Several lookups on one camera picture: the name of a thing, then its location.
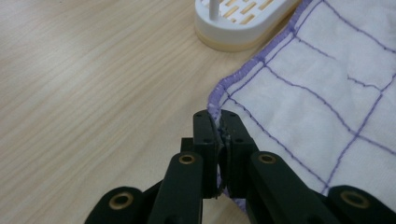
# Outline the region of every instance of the purple stitching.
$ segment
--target purple stitching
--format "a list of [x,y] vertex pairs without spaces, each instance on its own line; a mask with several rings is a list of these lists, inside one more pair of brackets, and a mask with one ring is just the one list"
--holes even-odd
[[[368,119],[372,116],[372,114],[374,113],[377,105],[379,104],[379,102],[382,99],[383,93],[384,91],[393,83],[394,79],[396,78],[396,74],[393,74],[392,76],[392,80],[390,81],[390,83],[388,83],[388,85],[381,90],[381,94],[378,96],[378,98],[375,100],[375,103],[373,104],[371,110],[369,111],[369,113],[367,114],[366,118],[364,118],[364,121],[362,123],[362,125],[359,127],[358,131],[355,133],[354,137],[352,138],[352,140],[346,145],[346,147],[343,149],[343,151],[341,152],[340,156],[337,159],[337,163],[335,164],[334,168],[332,168],[332,172],[330,173],[330,177],[329,179],[326,181],[326,185],[325,187],[322,189],[321,193],[323,193],[330,185],[330,182],[332,181],[332,178],[335,174],[335,171],[337,170],[337,168],[339,167],[340,163],[341,163],[341,159],[344,158],[344,155],[346,154],[347,150],[350,149],[350,146],[356,141],[356,139],[358,137],[360,137],[361,131],[363,130],[364,126],[366,126]],[[391,155],[395,155],[394,152],[392,152],[391,150],[387,150],[388,152],[390,152]]]
[[231,97],[230,94],[229,95],[229,99],[231,101],[233,101],[237,106],[241,107],[246,113],[247,115],[256,123],[256,125],[272,140],[276,141],[276,143],[283,147],[283,149],[291,156],[291,158],[295,161],[297,161],[303,168],[305,168],[305,170],[313,175],[314,177],[317,178],[318,181],[320,181],[322,184],[326,185],[326,182],[319,176],[317,175],[314,171],[312,171],[312,169],[310,169],[307,165],[305,165],[302,161],[300,161],[285,145],[283,145],[276,137],[272,136],[267,130],[264,129],[264,127],[254,118],[254,116],[250,113],[250,111],[244,107],[243,105],[239,104],[234,98]]
[[282,46],[279,50],[277,50],[275,52],[275,54],[270,59],[267,60],[267,62],[265,60],[263,60],[263,62],[264,63],[270,63],[283,48],[285,48],[289,43],[291,43],[291,41],[293,39],[294,39],[294,37],[292,37],[290,40],[288,40],[288,42],[286,42],[286,44],[284,46]]
[[[269,62],[271,62],[274,58],[275,58],[275,56],[283,49],[283,48],[285,48],[290,42],[291,42],[291,40],[293,40],[293,38],[292,39],[290,39],[284,46],[282,46],[274,55],[273,55],[273,57],[272,58],[270,58],[269,60],[268,60],[268,63]],[[260,73],[260,71],[263,69],[265,67],[265,62],[264,62],[264,66],[262,67],[262,68],[260,68],[255,74],[253,74],[253,76],[251,76],[244,84],[242,84],[238,89],[236,89],[236,90],[234,90],[232,93],[231,93],[231,96],[233,96],[235,93],[237,93],[238,91],[240,91],[240,90],[242,90],[255,76],[257,76],[259,73]]]
[[309,93],[313,94],[314,96],[316,96],[324,105],[326,105],[327,107],[329,107],[329,109],[334,113],[334,115],[340,120],[341,124],[346,128],[346,130],[349,133],[355,133],[348,125],[347,123],[344,121],[344,119],[341,117],[341,115],[323,98],[321,97],[319,94],[317,94],[315,91],[310,90],[307,87],[304,86],[300,86],[294,83],[291,83],[290,81],[286,80],[285,78],[281,77],[280,75],[278,75],[276,72],[274,72],[270,66],[265,65],[266,68],[268,68],[268,70],[279,80],[285,82],[286,84],[288,84],[289,86],[292,87],[297,87],[300,89],[303,89],[305,91],[308,91]]
[[334,7],[332,7],[326,0],[322,0],[324,4],[326,4],[326,6],[332,10],[332,12],[341,20],[343,21],[345,24],[347,24],[348,26],[350,26],[352,29],[356,30],[359,33],[362,33],[364,35],[366,35],[367,37],[369,37],[370,39],[372,39],[377,45],[381,46],[384,50],[390,51],[392,53],[396,53],[395,49],[391,49],[388,48],[387,46],[385,46],[384,44],[382,44],[381,42],[379,42],[378,39],[376,39],[375,37],[373,37],[372,35],[370,35],[369,33],[359,29],[357,26],[353,25],[350,21],[348,21],[347,19],[345,19],[344,17],[342,17],[340,15],[339,12],[337,12],[337,10],[335,10]]
[[358,131],[356,132],[356,134],[353,136],[352,140],[346,145],[346,147],[341,151],[340,156],[337,158],[337,163],[335,164],[335,166],[332,168],[332,172],[330,173],[330,177],[329,179],[326,181],[326,185],[323,187],[321,193],[324,193],[324,191],[329,187],[330,182],[332,181],[332,178],[334,177],[335,171],[338,169],[338,167],[341,164],[341,159],[344,158],[344,155],[347,153],[347,150],[350,149],[350,146],[352,146],[352,144],[356,141],[356,139],[358,139],[359,134],[361,133],[361,131],[363,130],[364,126],[367,124],[368,119],[371,117],[371,115],[373,114],[373,112],[375,111],[376,106],[378,105],[379,101],[382,99],[382,94],[379,95],[379,97],[376,99],[374,105],[372,106],[370,112],[368,113],[368,115],[366,116],[366,118],[364,118],[363,124],[359,127]]
[[363,136],[363,135],[359,135],[359,138],[360,138],[361,140],[363,140],[363,141],[366,141],[366,142],[369,143],[369,144],[372,144],[372,145],[374,145],[374,146],[376,146],[376,147],[379,147],[379,148],[383,149],[384,151],[387,151],[387,152],[390,153],[392,156],[396,156],[396,151],[393,151],[392,149],[390,149],[390,148],[388,148],[388,147],[384,147],[384,146],[382,146],[381,144],[379,144],[379,143],[377,143],[377,142],[371,140],[371,139],[368,138],[368,137],[365,137],[365,136]]
[[326,52],[324,52],[324,51],[322,51],[322,50],[320,50],[320,49],[318,49],[318,48],[315,48],[313,45],[311,45],[311,44],[309,44],[308,42],[302,40],[299,36],[295,35],[294,37],[295,37],[299,42],[301,42],[301,43],[307,45],[309,48],[311,48],[311,49],[317,51],[318,53],[320,53],[320,54],[322,54],[322,55],[324,55],[324,56],[326,56],[326,57],[328,57],[328,58],[331,58],[331,59],[334,59],[334,60],[335,60],[335,58],[334,58],[333,56],[330,56],[328,53],[326,53]]
[[[301,17],[302,13],[309,6],[312,0],[303,0],[303,2],[297,7],[294,15],[291,17],[288,26],[293,26],[297,20]],[[231,85],[241,80],[248,74],[248,71],[251,70],[261,59],[263,59],[270,51],[272,51],[280,42],[283,41],[290,33],[290,29],[283,30],[279,35],[277,35],[264,50],[259,52],[254,58],[245,63],[238,71],[233,73],[232,75],[223,78],[217,85],[216,88],[209,94],[207,110],[210,115],[217,119],[219,117],[219,101],[221,96],[224,94],[224,90],[227,90]]]
[[304,25],[305,21],[308,19],[308,17],[311,15],[311,13],[317,8],[317,6],[322,3],[323,1],[319,1],[317,2],[316,5],[314,5],[311,10],[308,12],[308,14],[306,15],[306,17],[304,18],[304,20],[301,22],[301,24],[297,27],[295,34],[298,34],[298,32],[300,31],[301,27]]
[[347,75],[347,80],[351,80],[351,81],[355,82],[356,84],[363,86],[364,88],[372,87],[378,91],[381,91],[376,85],[365,84],[364,82],[361,82],[361,81],[357,80],[356,78],[350,77],[349,74]]

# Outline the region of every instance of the white cloth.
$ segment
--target white cloth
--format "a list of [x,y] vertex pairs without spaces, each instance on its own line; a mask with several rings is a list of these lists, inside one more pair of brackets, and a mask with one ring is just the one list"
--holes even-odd
[[304,0],[208,110],[237,113],[309,188],[350,185],[396,211],[395,77],[396,1]]

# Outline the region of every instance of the white plastic holder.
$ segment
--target white plastic holder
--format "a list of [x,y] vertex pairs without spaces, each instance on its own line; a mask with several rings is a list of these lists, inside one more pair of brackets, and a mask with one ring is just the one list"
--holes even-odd
[[300,0],[195,0],[195,32],[212,49],[241,51],[269,38]]

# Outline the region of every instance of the wood grain surface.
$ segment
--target wood grain surface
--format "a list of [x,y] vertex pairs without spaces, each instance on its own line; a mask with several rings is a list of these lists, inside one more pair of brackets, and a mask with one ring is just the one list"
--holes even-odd
[[[259,49],[218,52],[193,1],[0,2],[0,223],[83,223],[161,180],[192,115]],[[228,198],[203,223],[248,223]]]

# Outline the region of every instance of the towel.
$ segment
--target towel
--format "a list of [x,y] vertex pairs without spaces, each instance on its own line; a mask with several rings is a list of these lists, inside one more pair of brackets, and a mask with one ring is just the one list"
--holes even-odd
[[396,211],[395,78],[396,1],[303,0],[207,109],[237,113],[309,188],[350,185]]

